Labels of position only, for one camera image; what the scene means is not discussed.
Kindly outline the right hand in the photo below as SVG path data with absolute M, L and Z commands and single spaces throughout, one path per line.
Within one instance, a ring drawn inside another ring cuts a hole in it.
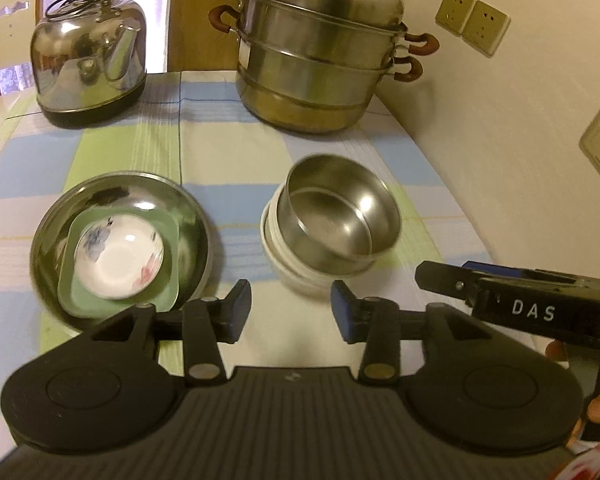
M 565 366 L 577 378 L 584 393 L 584 408 L 569 440 L 570 448 L 582 452 L 600 443 L 600 350 L 550 342 L 545 355 Z

